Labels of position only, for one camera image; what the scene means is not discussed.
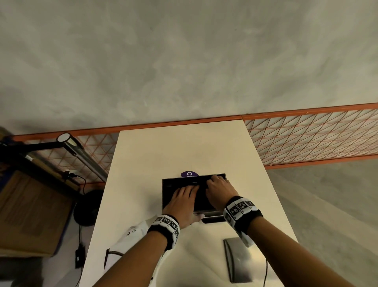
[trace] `orange wire mesh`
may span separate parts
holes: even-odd
[[[378,154],[378,109],[246,120],[265,166]],[[119,133],[77,136],[86,152],[109,172]],[[34,144],[50,140],[29,140]],[[38,152],[62,171],[101,180],[63,148]]]

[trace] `purple sticker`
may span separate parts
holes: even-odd
[[[190,177],[190,176],[198,176],[198,174],[196,174],[195,172],[191,172],[190,170],[183,172],[181,174],[181,177]]]

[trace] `concrete floor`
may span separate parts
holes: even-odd
[[[300,244],[359,287],[378,283],[378,160],[268,170]],[[83,228],[88,249],[93,227]],[[74,286],[78,226],[43,262],[43,287]]]
[[[376,0],[0,1],[13,133],[377,101]]]

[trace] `cardboard box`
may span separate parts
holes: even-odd
[[[73,201],[0,163],[0,254],[52,256]]]

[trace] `hand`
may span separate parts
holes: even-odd
[[[194,200],[199,188],[200,186],[186,186],[177,189],[163,209],[163,214],[170,214],[177,219],[181,229],[205,217],[203,214],[193,214]]]
[[[231,183],[221,176],[213,175],[206,183],[209,187],[206,189],[206,196],[211,205],[220,212],[225,209],[227,202],[232,197],[239,195]]]

